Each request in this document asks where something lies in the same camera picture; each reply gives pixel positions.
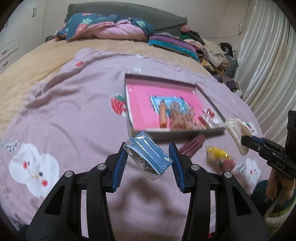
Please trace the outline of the pink book in box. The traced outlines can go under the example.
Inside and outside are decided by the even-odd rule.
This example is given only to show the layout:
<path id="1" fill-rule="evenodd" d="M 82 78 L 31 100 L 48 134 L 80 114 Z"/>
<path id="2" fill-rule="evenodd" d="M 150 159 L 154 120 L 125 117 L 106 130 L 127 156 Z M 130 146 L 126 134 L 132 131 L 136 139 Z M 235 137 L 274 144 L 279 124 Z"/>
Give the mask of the pink book in box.
<path id="1" fill-rule="evenodd" d="M 148 84 L 127 84 L 125 87 L 126 107 L 136 131 L 170 129 L 169 106 L 173 101 L 180 104 L 182 111 L 192 107 L 197 119 L 201 118 L 202 109 L 207 109 L 196 89 Z"/>

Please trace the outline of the striped folded blanket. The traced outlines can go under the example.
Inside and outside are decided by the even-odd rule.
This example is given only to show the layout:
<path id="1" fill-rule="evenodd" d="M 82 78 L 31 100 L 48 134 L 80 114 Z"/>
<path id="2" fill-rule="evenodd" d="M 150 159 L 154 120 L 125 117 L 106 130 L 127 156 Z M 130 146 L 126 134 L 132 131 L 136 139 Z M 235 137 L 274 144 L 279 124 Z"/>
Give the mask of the striped folded blanket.
<path id="1" fill-rule="evenodd" d="M 149 45 L 188 56 L 199 61 L 196 50 L 187 42 L 168 33 L 158 33 L 150 36 Z"/>

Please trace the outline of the beige dotted mesh bow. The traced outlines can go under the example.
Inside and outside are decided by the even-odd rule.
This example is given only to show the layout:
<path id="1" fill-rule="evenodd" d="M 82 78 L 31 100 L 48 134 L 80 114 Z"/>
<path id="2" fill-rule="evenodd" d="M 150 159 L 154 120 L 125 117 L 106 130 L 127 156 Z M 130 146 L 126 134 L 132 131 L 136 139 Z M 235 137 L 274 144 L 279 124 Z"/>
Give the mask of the beige dotted mesh bow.
<path id="1" fill-rule="evenodd" d="M 204 130 L 204 124 L 196 118 L 196 113 L 192 107 L 185 111 L 181 110 L 178 102 L 173 101 L 169 106 L 170 129 L 172 130 Z"/>

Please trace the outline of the floral blue pink quilt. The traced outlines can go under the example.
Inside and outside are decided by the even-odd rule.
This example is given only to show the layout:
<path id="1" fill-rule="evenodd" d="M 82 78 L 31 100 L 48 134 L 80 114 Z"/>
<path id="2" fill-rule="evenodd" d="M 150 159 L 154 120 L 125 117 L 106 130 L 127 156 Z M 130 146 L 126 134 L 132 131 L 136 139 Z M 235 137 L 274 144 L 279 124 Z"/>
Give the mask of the floral blue pink quilt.
<path id="1" fill-rule="evenodd" d="M 112 39 L 147 42 L 154 35 L 154 28 L 138 18 L 124 18 L 117 14 L 103 16 L 93 13 L 74 14 L 56 33 L 55 41 L 79 39 Z"/>

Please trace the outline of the pile of clothes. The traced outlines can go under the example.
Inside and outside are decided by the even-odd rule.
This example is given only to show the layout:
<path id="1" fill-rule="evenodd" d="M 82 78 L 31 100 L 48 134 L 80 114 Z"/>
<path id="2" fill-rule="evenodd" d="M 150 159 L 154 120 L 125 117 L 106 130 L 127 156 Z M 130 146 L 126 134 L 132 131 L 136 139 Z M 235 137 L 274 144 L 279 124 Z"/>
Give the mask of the pile of clothes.
<path id="1" fill-rule="evenodd" d="M 198 57 L 199 63 L 220 83 L 242 97 L 243 91 L 234 80 L 234 74 L 238 68 L 237 60 L 234 58 L 232 46 L 228 43 L 217 44 L 202 38 L 198 32 L 189 25 L 182 25 L 179 38 L 191 45 Z"/>

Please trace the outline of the purple patterned blanket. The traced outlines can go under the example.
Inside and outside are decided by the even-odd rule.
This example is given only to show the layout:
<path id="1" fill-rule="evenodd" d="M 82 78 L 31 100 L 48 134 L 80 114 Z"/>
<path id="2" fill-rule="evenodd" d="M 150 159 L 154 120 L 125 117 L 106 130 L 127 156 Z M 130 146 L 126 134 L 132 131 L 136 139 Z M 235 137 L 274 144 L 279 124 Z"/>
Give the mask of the purple patterned blanket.
<path id="1" fill-rule="evenodd" d="M 249 106 L 225 84 L 164 61 L 82 49 L 53 77 L 38 82 L 1 140 L 1 207 L 28 225 L 58 176 L 89 171 L 128 140 L 124 99 L 126 73 L 197 84 L 225 118 L 260 125 Z M 190 196 L 178 189 L 172 169 L 150 180 L 128 160 L 118 190 L 108 194 L 117 240 L 180 240 Z"/>

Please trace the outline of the white wardrobe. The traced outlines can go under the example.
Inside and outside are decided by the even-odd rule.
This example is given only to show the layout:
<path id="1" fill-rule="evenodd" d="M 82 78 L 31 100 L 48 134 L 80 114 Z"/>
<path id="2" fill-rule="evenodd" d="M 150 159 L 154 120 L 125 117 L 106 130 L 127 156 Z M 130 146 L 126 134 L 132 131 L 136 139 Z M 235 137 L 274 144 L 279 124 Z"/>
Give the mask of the white wardrobe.
<path id="1" fill-rule="evenodd" d="M 1 72 L 44 42 L 46 1 L 22 1 L 1 30 Z"/>

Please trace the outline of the beige bed sheet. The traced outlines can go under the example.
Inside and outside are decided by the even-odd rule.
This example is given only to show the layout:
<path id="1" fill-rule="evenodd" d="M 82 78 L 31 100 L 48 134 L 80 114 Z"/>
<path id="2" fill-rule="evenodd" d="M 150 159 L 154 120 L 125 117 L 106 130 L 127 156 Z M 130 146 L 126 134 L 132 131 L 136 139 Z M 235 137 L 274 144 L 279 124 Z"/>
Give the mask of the beige bed sheet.
<path id="1" fill-rule="evenodd" d="M 193 72 L 210 74 L 190 57 L 149 46 L 144 42 L 88 39 L 67 43 L 50 40 L 22 56 L 1 73 L 1 132 L 6 130 L 35 83 L 58 72 L 83 48 L 139 54 L 161 59 Z"/>

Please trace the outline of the white curtain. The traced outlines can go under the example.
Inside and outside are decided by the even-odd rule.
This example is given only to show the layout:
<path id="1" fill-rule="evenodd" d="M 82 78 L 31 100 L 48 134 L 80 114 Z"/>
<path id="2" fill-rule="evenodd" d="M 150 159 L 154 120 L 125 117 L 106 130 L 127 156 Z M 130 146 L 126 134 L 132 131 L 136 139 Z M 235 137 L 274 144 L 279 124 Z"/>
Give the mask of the white curtain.
<path id="1" fill-rule="evenodd" d="M 295 110 L 295 30 L 274 1 L 250 1 L 235 56 L 242 99 L 263 136 L 283 146 Z"/>

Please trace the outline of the cream and gold hair claw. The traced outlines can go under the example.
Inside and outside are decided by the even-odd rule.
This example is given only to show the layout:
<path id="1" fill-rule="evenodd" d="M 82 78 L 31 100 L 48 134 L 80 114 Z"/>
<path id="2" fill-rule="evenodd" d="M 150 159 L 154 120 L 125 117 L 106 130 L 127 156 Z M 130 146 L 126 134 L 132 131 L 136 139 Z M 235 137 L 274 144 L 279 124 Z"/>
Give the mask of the cream and gold hair claw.
<path id="1" fill-rule="evenodd" d="M 244 136 L 252 137 L 252 132 L 247 124 L 238 118 L 229 118 L 225 121 L 224 127 L 236 143 L 241 156 L 247 155 L 249 149 L 241 142 Z"/>

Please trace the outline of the red cherry earrings card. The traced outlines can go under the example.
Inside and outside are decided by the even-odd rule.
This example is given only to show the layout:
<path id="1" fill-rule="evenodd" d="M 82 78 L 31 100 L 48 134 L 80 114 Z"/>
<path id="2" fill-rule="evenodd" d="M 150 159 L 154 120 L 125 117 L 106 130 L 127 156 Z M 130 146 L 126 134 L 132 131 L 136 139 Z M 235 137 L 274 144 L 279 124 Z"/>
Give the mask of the red cherry earrings card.
<path id="1" fill-rule="evenodd" d="M 202 109 L 201 118 L 209 128 L 218 128 L 221 126 L 221 121 L 210 108 Z"/>

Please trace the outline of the yellow hoop earrings bag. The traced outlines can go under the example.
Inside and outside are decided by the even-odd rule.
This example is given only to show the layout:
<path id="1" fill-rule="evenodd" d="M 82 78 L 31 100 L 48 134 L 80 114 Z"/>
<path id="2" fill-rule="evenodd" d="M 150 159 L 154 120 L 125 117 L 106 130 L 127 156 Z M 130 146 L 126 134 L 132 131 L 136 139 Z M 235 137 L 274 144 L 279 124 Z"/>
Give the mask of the yellow hoop earrings bag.
<path id="1" fill-rule="evenodd" d="M 208 162 L 224 162 L 226 160 L 231 160 L 231 156 L 225 150 L 217 147 L 208 147 L 206 154 Z"/>

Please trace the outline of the grey headboard cushion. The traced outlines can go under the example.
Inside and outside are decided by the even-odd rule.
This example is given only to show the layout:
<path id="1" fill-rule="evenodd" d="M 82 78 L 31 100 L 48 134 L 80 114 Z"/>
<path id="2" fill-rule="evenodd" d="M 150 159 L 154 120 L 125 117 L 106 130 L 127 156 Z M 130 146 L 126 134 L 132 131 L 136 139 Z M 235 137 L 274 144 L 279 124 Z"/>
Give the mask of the grey headboard cushion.
<path id="1" fill-rule="evenodd" d="M 167 32 L 173 36 L 180 35 L 181 27 L 186 25 L 188 21 L 186 17 L 176 16 L 149 6 L 110 1 L 70 4 L 65 21 L 78 13 L 92 13 L 104 16 L 117 14 L 123 18 L 138 18 L 151 24 L 156 33 Z"/>

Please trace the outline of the dark shallow cardboard box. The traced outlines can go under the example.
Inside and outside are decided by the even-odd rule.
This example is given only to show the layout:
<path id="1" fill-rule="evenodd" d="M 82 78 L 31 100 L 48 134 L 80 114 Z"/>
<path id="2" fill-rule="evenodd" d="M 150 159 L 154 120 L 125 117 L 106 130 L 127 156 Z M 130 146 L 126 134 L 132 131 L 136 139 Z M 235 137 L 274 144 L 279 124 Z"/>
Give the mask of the dark shallow cardboard box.
<path id="1" fill-rule="evenodd" d="M 124 87 L 130 136 L 184 140 L 225 131 L 224 116 L 197 84 L 126 74 Z"/>

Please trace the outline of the maroon hair clip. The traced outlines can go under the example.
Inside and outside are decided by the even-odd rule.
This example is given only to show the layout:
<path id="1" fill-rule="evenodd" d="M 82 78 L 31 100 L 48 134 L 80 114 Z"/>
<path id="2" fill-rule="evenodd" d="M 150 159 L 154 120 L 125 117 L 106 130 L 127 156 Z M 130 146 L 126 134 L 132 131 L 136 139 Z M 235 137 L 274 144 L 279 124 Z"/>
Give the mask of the maroon hair clip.
<path id="1" fill-rule="evenodd" d="M 206 138 L 200 134 L 179 149 L 179 153 L 191 158 L 202 147 Z"/>

